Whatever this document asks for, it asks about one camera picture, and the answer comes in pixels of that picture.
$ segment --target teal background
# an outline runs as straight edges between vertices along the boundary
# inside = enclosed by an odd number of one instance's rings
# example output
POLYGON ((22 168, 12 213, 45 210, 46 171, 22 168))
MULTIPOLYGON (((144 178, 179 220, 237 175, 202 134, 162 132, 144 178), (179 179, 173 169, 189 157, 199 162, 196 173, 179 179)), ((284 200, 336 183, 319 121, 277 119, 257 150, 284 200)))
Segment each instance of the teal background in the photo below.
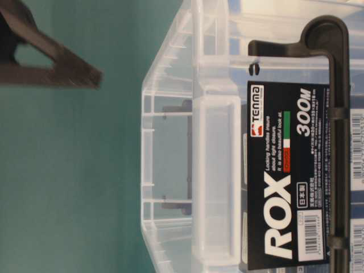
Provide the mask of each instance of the teal background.
MULTIPOLYGON (((182 0, 24 3, 104 81, 0 88, 0 272, 154 272, 139 227, 140 89, 182 0)), ((17 57, 49 64, 30 47, 17 57)))

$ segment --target italian flag emblem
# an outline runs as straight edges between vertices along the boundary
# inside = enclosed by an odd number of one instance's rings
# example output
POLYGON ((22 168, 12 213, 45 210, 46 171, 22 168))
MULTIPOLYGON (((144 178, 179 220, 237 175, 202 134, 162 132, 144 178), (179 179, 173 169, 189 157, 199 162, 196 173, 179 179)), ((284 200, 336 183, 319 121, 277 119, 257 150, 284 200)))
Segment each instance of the italian flag emblem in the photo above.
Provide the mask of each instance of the italian flag emblem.
POLYGON ((283 172, 291 172, 291 112, 283 115, 283 172))

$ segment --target black locking handle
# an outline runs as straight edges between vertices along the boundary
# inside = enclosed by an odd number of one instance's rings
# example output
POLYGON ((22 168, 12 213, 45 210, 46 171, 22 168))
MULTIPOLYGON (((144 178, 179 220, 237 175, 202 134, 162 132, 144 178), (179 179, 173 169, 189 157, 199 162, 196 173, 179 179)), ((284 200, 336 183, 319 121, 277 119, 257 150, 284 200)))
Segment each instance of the black locking handle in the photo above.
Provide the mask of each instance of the black locking handle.
POLYGON ((267 57, 326 56, 330 68, 330 272, 349 273, 350 261, 350 86, 349 33, 334 16, 320 16, 293 44, 251 41, 249 55, 267 57))

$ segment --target transparent plastic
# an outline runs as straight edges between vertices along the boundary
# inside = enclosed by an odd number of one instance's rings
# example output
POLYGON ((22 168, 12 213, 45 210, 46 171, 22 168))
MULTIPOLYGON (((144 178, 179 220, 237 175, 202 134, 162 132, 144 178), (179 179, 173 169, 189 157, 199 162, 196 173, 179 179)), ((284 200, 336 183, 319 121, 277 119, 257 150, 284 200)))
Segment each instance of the transparent plastic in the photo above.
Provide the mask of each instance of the transparent plastic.
POLYGON ((247 82, 329 83, 326 58, 251 57, 247 45, 297 42, 320 15, 346 23, 351 95, 364 96, 363 1, 182 4, 142 88, 140 216, 157 272, 241 272, 241 105, 247 82), (256 61, 263 73, 252 77, 249 65, 256 61))

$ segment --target product label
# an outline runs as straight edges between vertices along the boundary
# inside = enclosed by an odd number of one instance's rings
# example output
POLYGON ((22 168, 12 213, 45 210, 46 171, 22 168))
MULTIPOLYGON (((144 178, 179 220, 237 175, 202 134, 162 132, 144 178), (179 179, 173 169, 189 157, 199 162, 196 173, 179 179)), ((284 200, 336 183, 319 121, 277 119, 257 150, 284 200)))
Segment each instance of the product label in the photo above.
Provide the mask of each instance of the product label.
POLYGON ((327 85, 248 84, 249 270, 328 262, 328 92, 327 85))

